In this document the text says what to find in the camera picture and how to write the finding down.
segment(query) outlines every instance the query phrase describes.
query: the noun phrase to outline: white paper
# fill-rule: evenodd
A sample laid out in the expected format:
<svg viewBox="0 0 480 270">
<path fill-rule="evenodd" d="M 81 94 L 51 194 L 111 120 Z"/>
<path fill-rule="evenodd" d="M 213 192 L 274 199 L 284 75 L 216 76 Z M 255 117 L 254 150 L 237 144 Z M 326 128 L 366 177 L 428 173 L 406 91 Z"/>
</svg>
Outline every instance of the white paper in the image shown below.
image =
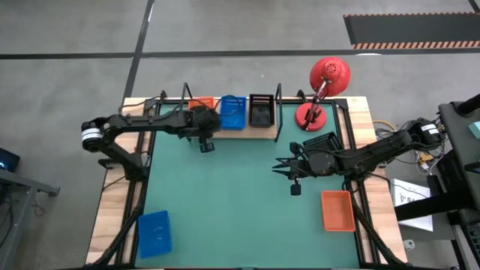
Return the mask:
<svg viewBox="0 0 480 270">
<path fill-rule="evenodd" d="M 417 184 L 411 184 L 409 182 L 401 181 L 398 179 L 393 179 L 392 184 L 395 184 L 393 186 L 395 206 L 401 206 L 405 203 L 411 203 L 416 200 L 423 200 L 425 199 L 425 197 L 427 198 L 430 197 L 430 188 L 428 187 L 422 187 Z M 414 218 L 411 220 L 403 220 L 403 221 L 399 221 L 398 223 L 405 226 L 427 230 L 430 232 L 434 231 L 434 224 L 432 222 L 431 215 Z"/>
</svg>

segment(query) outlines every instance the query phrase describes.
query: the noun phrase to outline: orange basket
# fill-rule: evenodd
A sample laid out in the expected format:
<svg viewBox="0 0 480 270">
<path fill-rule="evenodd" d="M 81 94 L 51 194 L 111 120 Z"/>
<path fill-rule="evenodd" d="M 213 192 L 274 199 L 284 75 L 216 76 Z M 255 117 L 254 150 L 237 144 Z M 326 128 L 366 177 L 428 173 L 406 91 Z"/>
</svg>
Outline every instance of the orange basket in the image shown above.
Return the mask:
<svg viewBox="0 0 480 270">
<path fill-rule="evenodd" d="M 188 101 L 189 110 L 196 106 L 204 106 L 204 104 L 210 109 L 213 109 L 213 107 L 215 106 L 213 103 L 213 97 L 195 97 L 194 99 L 201 101 L 201 103 L 196 100 Z"/>
<path fill-rule="evenodd" d="M 327 232 L 355 232 L 348 191 L 322 191 L 323 226 Z"/>
</svg>

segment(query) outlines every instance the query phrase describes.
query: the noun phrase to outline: concrete floor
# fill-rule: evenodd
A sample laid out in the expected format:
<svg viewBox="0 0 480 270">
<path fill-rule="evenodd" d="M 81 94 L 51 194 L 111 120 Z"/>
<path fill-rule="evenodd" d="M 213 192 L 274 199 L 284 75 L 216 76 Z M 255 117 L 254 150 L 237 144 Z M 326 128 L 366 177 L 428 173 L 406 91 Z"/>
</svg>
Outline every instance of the concrete floor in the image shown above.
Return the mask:
<svg viewBox="0 0 480 270">
<path fill-rule="evenodd" d="M 133 52 L 146 0 L 0 0 L 0 54 Z M 467 0 L 157 0 L 144 51 L 349 49 L 343 14 L 472 11 Z M 143 59 L 134 97 L 310 91 L 320 57 Z M 401 125 L 433 119 L 438 104 L 478 94 L 480 55 L 345 56 L 345 96 L 367 96 L 372 118 Z M 0 147 L 22 157 L 19 173 L 60 185 L 58 198 L 32 215 L 15 269 L 81 266 L 104 170 L 83 151 L 80 124 L 108 116 L 122 101 L 130 59 L 0 61 Z M 413 157 L 402 157 L 405 161 Z M 422 179 L 394 162 L 389 177 Z M 449 241 L 419 242 L 417 266 L 456 265 Z"/>
</svg>

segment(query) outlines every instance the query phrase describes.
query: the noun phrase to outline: blue plastic bin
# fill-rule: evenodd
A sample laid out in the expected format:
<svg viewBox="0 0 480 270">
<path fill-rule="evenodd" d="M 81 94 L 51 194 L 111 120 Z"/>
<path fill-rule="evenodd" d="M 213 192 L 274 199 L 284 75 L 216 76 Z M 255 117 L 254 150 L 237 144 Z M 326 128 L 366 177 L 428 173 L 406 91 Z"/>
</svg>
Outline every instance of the blue plastic bin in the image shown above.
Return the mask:
<svg viewBox="0 0 480 270">
<path fill-rule="evenodd" d="M 221 128 L 241 131 L 247 122 L 247 98 L 223 96 L 220 103 Z"/>
<path fill-rule="evenodd" d="M 140 258 L 172 252 L 168 211 L 144 214 L 138 218 Z"/>
</svg>

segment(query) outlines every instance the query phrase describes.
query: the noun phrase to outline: green table surface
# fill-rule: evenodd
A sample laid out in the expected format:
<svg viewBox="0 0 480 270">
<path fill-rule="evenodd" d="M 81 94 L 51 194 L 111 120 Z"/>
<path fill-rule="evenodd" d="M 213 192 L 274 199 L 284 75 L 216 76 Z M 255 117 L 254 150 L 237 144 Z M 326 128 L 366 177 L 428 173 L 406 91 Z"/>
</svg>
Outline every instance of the green table surface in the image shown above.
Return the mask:
<svg viewBox="0 0 480 270">
<path fill-rule="evenodd" d="M 198 142 L 157 133 L 145 214 L 167 210 L 172 253 L 136 258 L 136 267 L 358 268 L 352 232 L 326 232 L 320 193 L 341 189 L 343 177 L 305 178 L 302 195 L 273 173 L 275 158 L 291 156 L 289 143 L 336 132 L 333 107 L 318 132 L 294 122 L 298 105 L 283 105 L 283 130 L 272 139 Z M 162 113 L 173 105 L 163 105 Z"/>
</svg>

